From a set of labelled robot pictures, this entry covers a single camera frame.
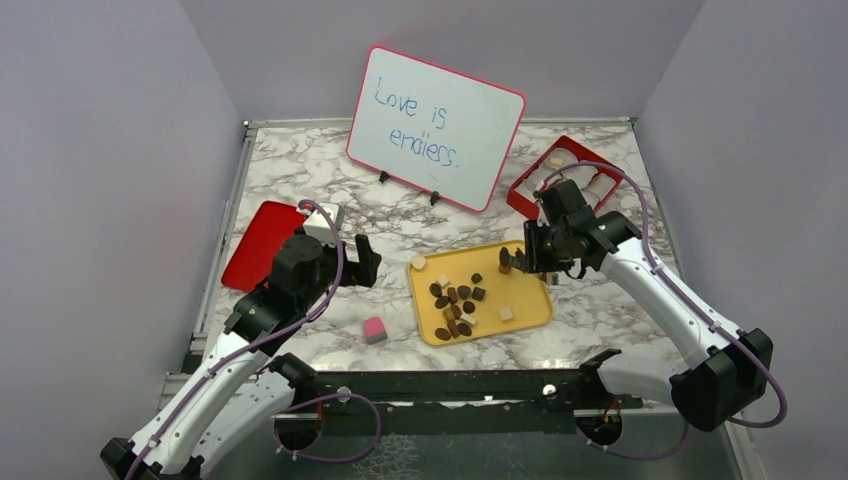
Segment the dark square chocolate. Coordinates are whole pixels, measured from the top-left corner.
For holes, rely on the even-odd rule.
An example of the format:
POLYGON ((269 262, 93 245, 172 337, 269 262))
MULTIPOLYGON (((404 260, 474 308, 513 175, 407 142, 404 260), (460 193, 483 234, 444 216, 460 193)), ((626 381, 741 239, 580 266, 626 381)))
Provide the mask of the dark square chocolate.
POLYGON ((474 301, 482 301, 486 296, 486 290, 480 287, 475 287, 471 292, 471 298, 474 301))

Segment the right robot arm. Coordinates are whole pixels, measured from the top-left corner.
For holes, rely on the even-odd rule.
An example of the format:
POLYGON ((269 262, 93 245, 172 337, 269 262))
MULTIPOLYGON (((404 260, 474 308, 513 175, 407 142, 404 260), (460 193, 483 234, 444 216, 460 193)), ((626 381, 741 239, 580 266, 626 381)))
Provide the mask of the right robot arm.
POLYGON ((524 273, 593 269, 621 287, 676 347, 678 361, 655 361, 607 350, 581 365, 579 398, 600 407, 630 395, 674 407, 709 432, 766 391, 774 345, 761 329, 746 331, 698 297, 619 212, 601 216, 567 180, 534 195, 537 220, 524 224, 526 251, 511 263, 524 273))

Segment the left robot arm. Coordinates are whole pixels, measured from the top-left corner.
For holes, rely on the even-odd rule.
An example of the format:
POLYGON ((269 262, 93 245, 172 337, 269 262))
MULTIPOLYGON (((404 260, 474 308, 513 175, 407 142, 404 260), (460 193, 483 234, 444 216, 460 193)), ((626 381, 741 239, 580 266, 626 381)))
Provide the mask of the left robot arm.
POLYGON ((221 333, 170 402, 100 459, 114 479, 203 479, 275 412, 313 401, 314 370, 280 347, 315 320, 340 287, 370 288, 382 261, 367 236, 358 258, 303 232, 286 239, 269 274, 234 306, 221 333))

